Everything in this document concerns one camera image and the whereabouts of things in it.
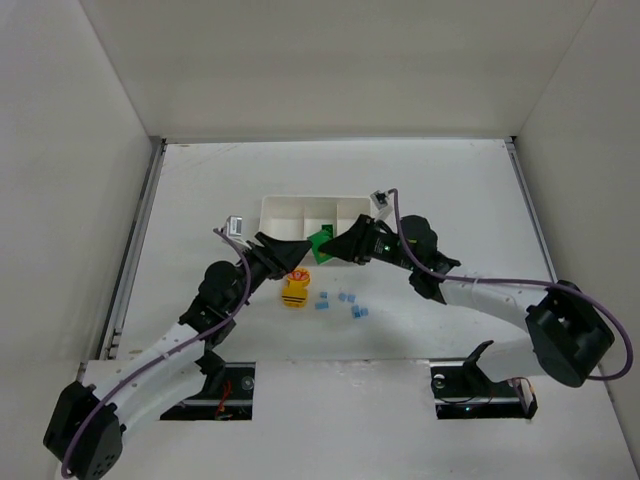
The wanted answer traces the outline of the small green lego brick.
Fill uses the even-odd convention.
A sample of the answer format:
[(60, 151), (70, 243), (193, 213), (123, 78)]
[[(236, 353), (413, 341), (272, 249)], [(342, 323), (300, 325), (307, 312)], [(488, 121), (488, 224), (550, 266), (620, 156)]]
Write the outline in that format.
[(321, 229), (331, 236), (334, 235), (334, 227), (332, 224), (323, 224)]

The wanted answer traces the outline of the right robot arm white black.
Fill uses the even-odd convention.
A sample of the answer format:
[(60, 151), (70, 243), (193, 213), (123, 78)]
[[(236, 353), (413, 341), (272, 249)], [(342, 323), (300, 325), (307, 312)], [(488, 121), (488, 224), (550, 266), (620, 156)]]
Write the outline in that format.
[(490, 283), (442, 254), (437, 234), (417, 215), (401, 219), (393, 231), (385, 222), (361, 215), (320, 252), (359, 265), (379, 260), (409, 271), (409, 283), (423, 298), (500, 319), (524, 337), (481, 343), (472, 355), (480, 373), (498, 383), (547, 375), (578, 388), (614, 342), (611, 329), (573, 284)]

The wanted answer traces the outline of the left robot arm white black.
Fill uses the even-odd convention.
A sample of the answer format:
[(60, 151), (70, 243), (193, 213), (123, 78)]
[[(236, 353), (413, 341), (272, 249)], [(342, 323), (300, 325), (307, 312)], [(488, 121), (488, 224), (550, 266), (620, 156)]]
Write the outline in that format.
[(229, 245), (238, 263), (211, 264), (187, 311), (151, 347), (99, 383), (75, 380), (61, 391), (43, 444), (60, 461), (62, 478), (102, 478), (137, 428), (219, 375), (225, 364), (213, 350), (234, 328), (235, 316), (257, 288), (293, 272), (311, 248), (308, 240), (262, 232), (245, 246)]

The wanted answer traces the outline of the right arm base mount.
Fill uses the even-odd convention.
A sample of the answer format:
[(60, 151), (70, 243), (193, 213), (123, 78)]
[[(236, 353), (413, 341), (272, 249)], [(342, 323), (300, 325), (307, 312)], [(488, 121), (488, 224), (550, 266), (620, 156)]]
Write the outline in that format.
[(492, 340), (485, 341), (464, 358), (430, 361), (430, 388), (438, 420), (533, 419), (538, 402), (529, 379), (493, 382), (479, 368), (481, 355), (492, 344)]

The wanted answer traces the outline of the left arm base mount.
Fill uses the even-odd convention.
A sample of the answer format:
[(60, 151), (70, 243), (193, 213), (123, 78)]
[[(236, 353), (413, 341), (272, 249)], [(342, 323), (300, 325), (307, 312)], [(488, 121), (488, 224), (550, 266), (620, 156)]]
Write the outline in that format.
[(161, 421), (250, 421), (256, 363), (226, 362), (213, 351), (198, 361), (202, 388), (160, 416)]

